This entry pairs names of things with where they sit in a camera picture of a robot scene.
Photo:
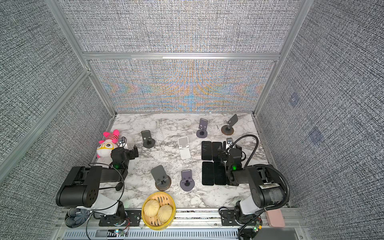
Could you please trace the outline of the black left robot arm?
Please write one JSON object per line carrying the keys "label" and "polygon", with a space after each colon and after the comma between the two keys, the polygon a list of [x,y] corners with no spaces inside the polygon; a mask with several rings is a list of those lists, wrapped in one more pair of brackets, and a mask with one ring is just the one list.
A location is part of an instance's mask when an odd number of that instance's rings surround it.
{"label": "black left robot arm", "polygon": [[117,147],[111,152],[112,163],[92,163],[89,167],[73,167],[56,195],[59,207],[77,207],[106,217],[125,220],[120,199],[112,200],[99,193],[101,183],[119,183],[125,187],[130,160],[139,157],[137,146],[132,150]]}

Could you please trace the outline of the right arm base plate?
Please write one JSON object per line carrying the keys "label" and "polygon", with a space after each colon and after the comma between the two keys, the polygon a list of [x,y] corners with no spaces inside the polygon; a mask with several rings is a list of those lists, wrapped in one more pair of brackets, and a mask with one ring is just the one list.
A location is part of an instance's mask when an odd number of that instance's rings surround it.
{"label": "right arm base plate", "polygon": [[225,226],[225,227],[240,226],[240,224],[236,220],[234,210],[221,209],[219,210],[219,214],[221,216],[222,226]]}

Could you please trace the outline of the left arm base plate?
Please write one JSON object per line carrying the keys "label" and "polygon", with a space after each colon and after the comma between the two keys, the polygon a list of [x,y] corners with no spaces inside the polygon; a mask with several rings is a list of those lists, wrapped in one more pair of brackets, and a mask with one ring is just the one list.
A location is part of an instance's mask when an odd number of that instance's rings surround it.
{"label": "left arm base plate", "polygon": [[115,215],[102,216],[99,227],[138,227],[142,219],[141,210],[125,210]]}

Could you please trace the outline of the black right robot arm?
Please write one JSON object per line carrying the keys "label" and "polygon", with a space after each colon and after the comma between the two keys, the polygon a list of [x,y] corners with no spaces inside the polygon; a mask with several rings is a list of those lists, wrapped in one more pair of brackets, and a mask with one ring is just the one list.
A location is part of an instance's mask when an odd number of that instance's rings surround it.
{"label": "black right robot arm", "polygon": [[250,195],[236,203],[235,220],[244,225],[266,211],[277,210],[289,202],[291,191],[287,179],[272,165],[242,166],[238,148],[218,150],[218,180],[229,186],[248,184]]}

